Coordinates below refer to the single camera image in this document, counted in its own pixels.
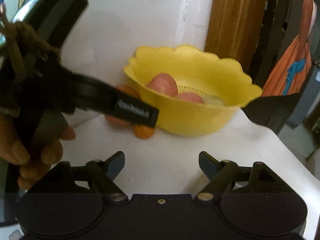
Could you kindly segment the person's left hand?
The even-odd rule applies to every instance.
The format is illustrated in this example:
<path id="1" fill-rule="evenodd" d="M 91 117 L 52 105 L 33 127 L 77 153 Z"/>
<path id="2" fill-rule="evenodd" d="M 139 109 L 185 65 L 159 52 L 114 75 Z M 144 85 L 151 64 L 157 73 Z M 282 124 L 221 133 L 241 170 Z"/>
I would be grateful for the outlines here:
<path id="1" fill-rule="evenodd" d="M 21 143 L 10 116 L 1 114 L 1 158 L 20 167 L 20 176 L 17 179 L 19 187 L 30 189 L 51 168 L 61 161 L 63 147 L 60 140 L 74 140 L 75 132 L 68 126 L 58 139 L 48 142 L 42 148 L 41 159 L 30 161 L 30 154 Z"/>

